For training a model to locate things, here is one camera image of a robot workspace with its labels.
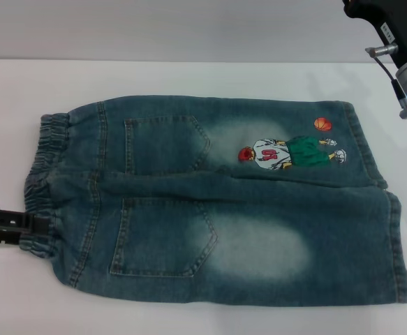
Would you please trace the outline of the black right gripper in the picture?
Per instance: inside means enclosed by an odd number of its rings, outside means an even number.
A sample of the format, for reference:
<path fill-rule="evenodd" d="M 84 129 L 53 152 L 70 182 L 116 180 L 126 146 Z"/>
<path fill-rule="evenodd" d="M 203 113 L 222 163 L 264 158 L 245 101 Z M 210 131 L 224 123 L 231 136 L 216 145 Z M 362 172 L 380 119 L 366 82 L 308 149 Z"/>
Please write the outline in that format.
<path fill-rule="evenodd" d="M 398 52 L 391 56 L 397 68 L 407 63 L 407 0 L 351 0 L 343 4 L 348 17 L 367 21 L 382 42 L 398 45 Z"/>

